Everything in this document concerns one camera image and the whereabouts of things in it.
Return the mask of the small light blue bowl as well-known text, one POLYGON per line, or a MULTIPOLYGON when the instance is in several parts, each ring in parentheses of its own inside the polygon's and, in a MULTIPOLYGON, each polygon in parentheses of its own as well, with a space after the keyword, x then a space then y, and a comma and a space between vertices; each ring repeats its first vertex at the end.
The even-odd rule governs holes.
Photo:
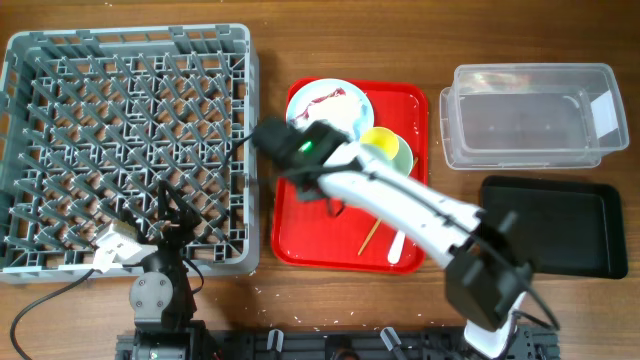
POLYGON ((391 165, 393 169, 404 175, 409 176, 414 167, 414 156, 413 152, 408 145, 408 143, 399 135, 396 136, 398 140, 398 152, 391 159, 391 165))

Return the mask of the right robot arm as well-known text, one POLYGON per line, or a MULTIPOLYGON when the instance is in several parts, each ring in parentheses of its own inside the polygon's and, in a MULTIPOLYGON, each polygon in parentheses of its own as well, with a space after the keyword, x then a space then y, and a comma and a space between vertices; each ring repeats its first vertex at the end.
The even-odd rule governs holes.
POLYGON ((404 232, 445 274, 450 305, 467 324, 464 340, 497 359, 514 340, 526 296, 558 330, 557 318, 533 289, 535 262, 511 237, 513 212, 490 213, 394 171, 367 146, 317 122, 298 130, 282 122, 270 155, 304 201, 336 199, 404 232))

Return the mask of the red snack wrapper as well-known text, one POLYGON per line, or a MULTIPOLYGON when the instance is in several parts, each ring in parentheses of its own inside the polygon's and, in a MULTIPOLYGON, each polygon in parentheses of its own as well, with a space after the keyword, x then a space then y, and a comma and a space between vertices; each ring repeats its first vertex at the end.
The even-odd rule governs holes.
POLYGON ((345 94, 346 92, 342 88, 324 89, 313 87, 300 89, 288 104, 287 120, 307 120, 309 118, 310 109, 313 106, 326 102, 332 98, 344 96, 345 94))

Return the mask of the white napkin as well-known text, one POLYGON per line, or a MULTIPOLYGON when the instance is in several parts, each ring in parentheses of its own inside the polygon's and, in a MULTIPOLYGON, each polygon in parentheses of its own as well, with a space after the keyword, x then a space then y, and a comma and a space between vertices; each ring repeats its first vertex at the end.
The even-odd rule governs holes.
POLYGON ((308 121, 326 120, 344 132, 353 132, 354 125, 362 116, 362 103, 352 94, 330 96, 307 108, 308 121))

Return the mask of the yellow plastic cup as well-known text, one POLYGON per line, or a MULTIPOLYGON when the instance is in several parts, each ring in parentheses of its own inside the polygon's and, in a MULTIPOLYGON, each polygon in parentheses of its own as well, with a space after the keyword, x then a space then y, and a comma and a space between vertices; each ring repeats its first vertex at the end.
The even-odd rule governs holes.
POLYGON ((361 137, 360 143, 371 145, 384 153, 388 159, 393 159, 399 152, 399 140, 396 134, 385 127, 372 127, 361 137))

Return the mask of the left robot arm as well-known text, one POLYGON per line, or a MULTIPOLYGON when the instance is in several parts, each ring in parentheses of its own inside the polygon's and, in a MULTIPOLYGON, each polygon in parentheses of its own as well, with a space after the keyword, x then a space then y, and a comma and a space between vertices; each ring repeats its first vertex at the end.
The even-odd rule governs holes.
POLYGON ((139 261, 144 273, 129 293, 135 333, 117 338, 115 358, 219 360, 222 351, 205 322, 193 318, 199 290, 191 287, 187 273, 196 265, 182 256, 202 217, 164 180, 158 183, 157 200, 164 229, 147 242, 157 250, 139 261))

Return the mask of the wooden chopstick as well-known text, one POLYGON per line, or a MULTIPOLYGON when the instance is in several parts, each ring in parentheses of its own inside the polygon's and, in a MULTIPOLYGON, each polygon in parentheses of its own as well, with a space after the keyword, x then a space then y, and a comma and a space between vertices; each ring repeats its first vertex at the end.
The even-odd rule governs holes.
MULTIPOLYGON (((412 164, 412 166, 410 168, 409 174, 411 173, 411 171, 413 170, 413 168, 416 166, 417 163, 418 163, 418 158, 414 158, 413 164, 412 164)), ((364 252, 364 250, 368 246, 370 240, 374 236, 374 234, 377 231, 377 229, 378 229, 380 224, 381 224, 381 220, 377 219, 376 222, 374 223, 374 225, 371 227, 371 229, 370 229, 369 233, 367 234, 366 238, 364 239, 363 243, 361 244, 361 246, 360 246, 360 248, 358 250, 358 253, 357 253, 358 256, 362 255, 362 253, 364 252)))

